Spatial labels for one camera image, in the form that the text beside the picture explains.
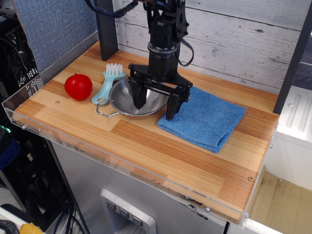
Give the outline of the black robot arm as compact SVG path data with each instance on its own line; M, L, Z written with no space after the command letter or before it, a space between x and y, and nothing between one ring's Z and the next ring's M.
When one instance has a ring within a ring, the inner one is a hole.
M171 120L182 103L187 102L193 84L177 71L181 64L180 45L189 44L183 39L188 34L185 1L146 0L150 41L148 65L129 65L128 77L134 106L141 109L146 104L147 91L168 96L166 118Z

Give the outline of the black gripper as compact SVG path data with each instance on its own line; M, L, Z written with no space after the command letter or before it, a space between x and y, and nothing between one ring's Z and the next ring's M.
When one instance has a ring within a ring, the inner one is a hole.
M182 103L189 100L193 84L177 72L179 47L148 49L148 65L129 65L133 104L137 109L146 104L147 89L168 95L166 119L171 120Z

